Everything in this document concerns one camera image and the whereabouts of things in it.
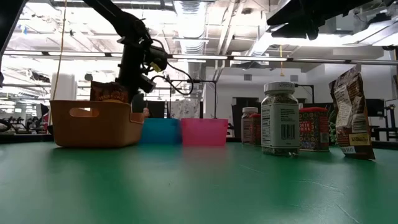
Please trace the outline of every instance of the plastic bin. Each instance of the plastic bin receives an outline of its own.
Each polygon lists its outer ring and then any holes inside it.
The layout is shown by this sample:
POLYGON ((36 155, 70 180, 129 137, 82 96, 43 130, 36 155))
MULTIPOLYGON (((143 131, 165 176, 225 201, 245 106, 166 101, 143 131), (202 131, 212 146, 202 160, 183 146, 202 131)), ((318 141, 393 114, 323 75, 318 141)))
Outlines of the plastic bin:
POLYGON ((50 104, 59 146, 123 147, 141 138, 144 115, 131 113, 127 103, 53 100, 50 104))
POLYGON ((227 119, 181 120, 184 146, 224 146, 228 128, 227 119))
POLYGON ((181 144, 181 122, 170 118, 147 118, 142 128, 140 144, 181 144))

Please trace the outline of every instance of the barcode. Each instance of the barcode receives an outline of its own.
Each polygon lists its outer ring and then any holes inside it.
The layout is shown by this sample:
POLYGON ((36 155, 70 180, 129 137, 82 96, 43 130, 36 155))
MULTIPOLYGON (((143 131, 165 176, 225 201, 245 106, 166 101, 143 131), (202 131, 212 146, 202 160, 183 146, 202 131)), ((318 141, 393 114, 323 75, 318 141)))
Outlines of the barcode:
POLYGON ((367 131, 365 114, 354 114, 353 133, 365 133, 367 131))
POLYGON ((280 135, 283 140, 294 140, 296 138, 296 128, 294 124, 282 124, 280 135))
POLYGON ((329 133, 321 133, 321 143, 329 142, 329 133))

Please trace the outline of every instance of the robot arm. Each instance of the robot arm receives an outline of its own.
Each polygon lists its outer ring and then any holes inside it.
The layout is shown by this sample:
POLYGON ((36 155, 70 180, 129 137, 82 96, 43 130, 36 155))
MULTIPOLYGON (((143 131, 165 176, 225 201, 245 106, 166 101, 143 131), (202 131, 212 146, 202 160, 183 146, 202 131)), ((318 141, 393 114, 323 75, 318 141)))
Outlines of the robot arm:
POLYGON ((145 24, 130 13, 122 11, 111 0, 84 0, 87 5, 108 20, 121 36, 119 43, 124 44, 121 64, 119 64, 118 83, 129 90, 129 101, 141 88, 149 93, 155 83, 148 79, 150 67, 161 72, 167 67, 167 53, 162 48, 154 47, 145 24))
MULTIPOLYGON (((0 21, 4 21, 0 22, 0 65, 1 57, 26 2, 27 0, 0 1, 0 21)), ((124 50, 116 81, 128 89, 129 101, 138 93, 139 88, 147 93, 151 92, 156 84, 145 75, 151 67, 157 72, 165 70, 167 53, 162 48, 152 46, 153 40, 140 19, 122 11, 111 0, 84 0, 84 2, 109 21, 121 36, 118 42, 124 44, 124 50)), ((0 87, 3 79, 0 72, 0 87)))

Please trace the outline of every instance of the snack bag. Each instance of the snack bag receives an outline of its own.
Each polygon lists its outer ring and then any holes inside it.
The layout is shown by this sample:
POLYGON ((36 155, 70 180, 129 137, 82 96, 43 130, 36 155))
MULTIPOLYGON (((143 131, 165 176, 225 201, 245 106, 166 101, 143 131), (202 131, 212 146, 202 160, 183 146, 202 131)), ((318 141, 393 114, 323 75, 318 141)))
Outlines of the snack bag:
POLYGON ((336 119, 336 135, 347 157, 375 159, 361 77, 361 65, 340 75, 329 84, 336 119))
POLYGON ((129 103, 127 89, 116 83, 100 83, 91 81, 90 101, 113 101, 129 103))

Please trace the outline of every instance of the orange basket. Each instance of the orange basket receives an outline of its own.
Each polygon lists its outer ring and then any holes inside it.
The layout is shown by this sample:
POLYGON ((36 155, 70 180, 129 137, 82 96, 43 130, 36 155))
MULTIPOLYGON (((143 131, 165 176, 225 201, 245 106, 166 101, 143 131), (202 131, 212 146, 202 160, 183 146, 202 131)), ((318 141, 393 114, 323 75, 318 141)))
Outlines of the orange basket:
POLYGON ((141 138, 144 115, 131 113, 127 103, 52 100, 50 104, 59 146, 123 147, 141 138))

